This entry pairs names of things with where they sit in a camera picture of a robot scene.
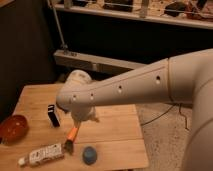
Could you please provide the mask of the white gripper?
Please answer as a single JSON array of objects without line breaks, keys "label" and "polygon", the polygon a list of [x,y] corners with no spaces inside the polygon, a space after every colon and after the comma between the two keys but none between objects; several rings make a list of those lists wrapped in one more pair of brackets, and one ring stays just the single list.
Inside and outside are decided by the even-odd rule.
[{"label": "white gripper", "polygon": [[74,126],[79,128],[81,122],[92,120],[100,122],[99,118],[96,117],[96,110],[94,107],[77,107],[71,109],[71,116],[74,120]]}]

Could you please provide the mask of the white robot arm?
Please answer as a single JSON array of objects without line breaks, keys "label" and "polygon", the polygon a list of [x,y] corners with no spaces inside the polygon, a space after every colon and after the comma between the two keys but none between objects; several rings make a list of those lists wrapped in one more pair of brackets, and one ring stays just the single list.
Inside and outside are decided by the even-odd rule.
[{"label": "white robot arm", "polygon": [[135,103],[191,103],[181,171],[213,171],[213,48],[166,58],[99,82],[75,70],[56,96],[56,105],[75,121],[88,120],[96,106]]}]

